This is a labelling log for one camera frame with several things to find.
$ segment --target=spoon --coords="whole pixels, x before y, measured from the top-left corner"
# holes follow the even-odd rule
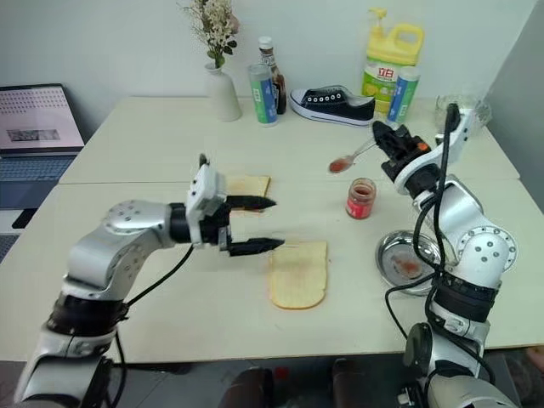
[[[329,172],[331,173],[341,173],[348,170],[354,165],[355,158],[362,153],[365,153],[367,150],[371,149],[376,145],[376,140],[370,139],[367,140],[359,149],[354,151],[349,156],[339,157],[331,164],[329,164]]]

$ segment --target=round metal tray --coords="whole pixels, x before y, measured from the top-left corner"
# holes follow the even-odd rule
[[[376,263],[383,279],[391,286],[401,286],[417,281],[434,272],[433,268],[424,263],[414,252],[413,231],[399,230],[384,236],[376,248]],[[438,263],[440,261],[439,247],[428,236],[420,234],[419,249],[423,256]],[[424,296],[431,289],[431,281],[422,283],[402,292],[411,295]]]

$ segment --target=slice of bread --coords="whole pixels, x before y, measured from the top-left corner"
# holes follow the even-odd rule
[[[229,196],[266,196],[269,176],[227,176]]]
[[[285,244],[269,259],[270,300],[282,309],[308,309],[325,297],[326,242]]]

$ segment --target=cylindrical canister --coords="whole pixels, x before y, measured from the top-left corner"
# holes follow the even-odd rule
[[[406,112],[416,92],[419,82],[419,70],[415,66],[403,66],[399,71],[393,100],[389,106],[388,122],[402,124],[406,120]]]
[[[252,64],[247,68],[252,86],[257,120],[264,126],[273,126],[278,120],[275,108],[272,74],[266,64]]]

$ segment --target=black and white sneaker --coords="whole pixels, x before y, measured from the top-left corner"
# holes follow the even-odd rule
[[[289,103],[300,116],[313,121],[367,126],[374,117],[374,98],[355,96],[340,85],[295,89]]]

